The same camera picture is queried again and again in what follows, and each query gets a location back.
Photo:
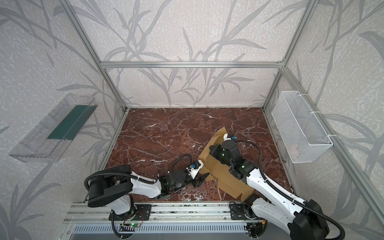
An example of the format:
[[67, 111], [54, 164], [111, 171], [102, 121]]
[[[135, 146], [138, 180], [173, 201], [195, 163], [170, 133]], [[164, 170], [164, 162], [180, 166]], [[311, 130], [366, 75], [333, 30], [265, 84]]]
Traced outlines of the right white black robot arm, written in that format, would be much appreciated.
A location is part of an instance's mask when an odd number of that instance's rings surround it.
[[256, 217], [281, 228], [292, 240], [326, 240], [330, 233], [328, 224], [339, 230], [335, 237], [337, 240], [345, 238], [344, 228], [326, 216], [317, 202], [303, 200], [265, 175], [262, 169], [262, 151], [259, 152], [259, 163], [256, 165], [242, 157], [238, 143], [234, 138], [227, 138], [221, 144], [211, 145], [209, 154], [228, 166], [229, 172], [236, 179], [265, 197], [256, 198], [251, 204], [251, 211]]

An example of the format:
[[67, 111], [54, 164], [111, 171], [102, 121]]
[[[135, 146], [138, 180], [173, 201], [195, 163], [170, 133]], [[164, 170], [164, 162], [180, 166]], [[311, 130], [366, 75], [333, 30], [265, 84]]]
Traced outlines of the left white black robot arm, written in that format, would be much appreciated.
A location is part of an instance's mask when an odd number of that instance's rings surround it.
[[88, 176], [84, 185], [88, 191], [88, 207], [107, 206], [118, 216], [135, 210], [130, 194], [162, 200], [192, 185], [198, 188], [210, 175], [203, 173], [203, 162], [193, 162], [185, 169], [150, 179], [131, 171], [130, 165], [96, 172]]

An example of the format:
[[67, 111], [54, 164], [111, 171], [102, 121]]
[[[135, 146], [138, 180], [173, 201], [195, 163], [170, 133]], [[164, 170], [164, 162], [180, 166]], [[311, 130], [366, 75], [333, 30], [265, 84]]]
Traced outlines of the aluminium frame structure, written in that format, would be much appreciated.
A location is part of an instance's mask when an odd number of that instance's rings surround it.
[[340, 164], [345, 169], [345, 172], [354, 182], [357, 189], [360, 191], [361, 196], [367, 202], [367, 205], [371, 208], [372, 212], [375, 214], [376, 218], [380, 224], [384, 223], [384, 200], [379, 194], [379, 192], [374, 188], [372, 182], [368, 177], [363, 173], [363, 170], [358, 166], [358, 163], [353, 159], [352, 155], [348, 152], [345, 145], [342, 143], [339, 136], [336, 135], [335, 130], [329, 125], [324, 115], [319, 112], [318, 107], [312, 101], [310, 96], [307, 94], [307, 91], [302, 87], [298, 82], [297, 78], [293, 75], [292, 71], [288, 67], [289, 60], [292, 58], [293, 52], [299, 43], [300, 38], [305, 32], [305, 28], [308, 26], [310, 19], [315, 13], [315, 9], [318, 5], [318, 1], [308, 1], [305, 7], [304, 14], [299, 22], [299, 26], [294, 33], [293, 39], [289, 45], [288, 51], [280, 62], [172, 62], [172, 61], [155, 61], [155, 62], [127, 62], [127, 61], [117, 61], [117, 62], [102, 62], [97, 56], [95, 48], [92, 46], [91, 41], [86, 35], [82, 24], [80, 23], [76, 12], [71, 5], [70, 1], [59, 1], [59, 6], [63, 14], [69, 19], [71, 25], [75, 29], [78, 37], [84, 44], [87, 52], [90, 54], [93, 63], [96, 66], [96, 71], [102, 76], [104, 83], [107, 84], [108, 88], [112, 91], [113, 95], [117, 98], [119, 104], [126, 110], [127, 106], [123, 101], [121, 95], [117, 92], [117, 88], [112, 83], [112, 80], [109, 78], [106, 72], [106, 68], [243, 68], [243, 69], [278, 69], [278, 75], [276, 76], [272, 88], [269, 91], [269, 94], [266, 99], [266, 103], [269, 103], [272, 97], [273, 92], [276, 90], [277, 85], [280, 82], [281, 77], [287, 78], [287, 81], [290, 83], [290, 86], [300, 92], [310, 106], [310, 108], [316, 111], [317, 118], [320, 124], [324, 127], [326, 133], [333, 135], [334, 145], [333, 152], [338, 158]]

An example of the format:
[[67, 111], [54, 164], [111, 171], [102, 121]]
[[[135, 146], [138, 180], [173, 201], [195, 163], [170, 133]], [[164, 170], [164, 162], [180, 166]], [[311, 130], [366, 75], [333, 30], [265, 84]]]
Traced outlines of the small green lit circuit board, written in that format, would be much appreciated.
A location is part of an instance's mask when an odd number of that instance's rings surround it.
[[122, 223], [120, 225], [121, 232], [134, 232], [137, 228], [140, 228], [142, 223]]

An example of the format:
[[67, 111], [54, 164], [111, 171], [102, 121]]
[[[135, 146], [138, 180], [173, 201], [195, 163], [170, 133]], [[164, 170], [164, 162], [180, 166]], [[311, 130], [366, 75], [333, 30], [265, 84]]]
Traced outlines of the clear acrylic wall tray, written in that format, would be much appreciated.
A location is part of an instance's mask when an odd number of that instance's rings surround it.
[[56, 163], [98, 105], [96, 98], [67, 94], [9, 155], [23, 163]]

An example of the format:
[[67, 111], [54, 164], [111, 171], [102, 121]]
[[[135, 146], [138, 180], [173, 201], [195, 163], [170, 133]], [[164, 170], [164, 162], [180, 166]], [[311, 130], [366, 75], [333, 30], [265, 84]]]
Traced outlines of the brown cardboard box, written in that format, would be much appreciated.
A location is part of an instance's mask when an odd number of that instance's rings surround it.
[[202, 173], [210, 173], [206, 178], [206, 182], [216, 180], [218, 188], [225, 192], [227, 196], [231, 196], [234, 199], [240, 198], [241, 201], [244, 201], [254, 193], [254, 189], [243, 183], [241, 180], [237, 180], [229, 172], [230, 167], [221, 164], [209, 154], [209, 147], [223, 143], [225, 134], [227, 134], [227, 130], [224, 127], [219, 129], [200, 154], [199, 160], [204, 163]]

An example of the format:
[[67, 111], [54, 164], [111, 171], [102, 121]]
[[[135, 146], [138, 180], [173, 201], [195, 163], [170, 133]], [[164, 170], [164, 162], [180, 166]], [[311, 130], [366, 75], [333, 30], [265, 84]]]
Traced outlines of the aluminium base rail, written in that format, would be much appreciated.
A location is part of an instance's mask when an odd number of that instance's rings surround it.
[[115, 221], [116, 223], [227, 223], [243, 222], [257, 223], [264, 219], [273, 223], [282, 223], [285, 226], [302, 210], [298, 205], [287, 201], [283, 203], [287, 210], [269, 204], [263, 199], [257, 199], [252, 208], [258, 219], [232, 220], [229, 207], [230, 202], [139, 202], [136, 205], [151, 205], [151, 213], [147, 221]]

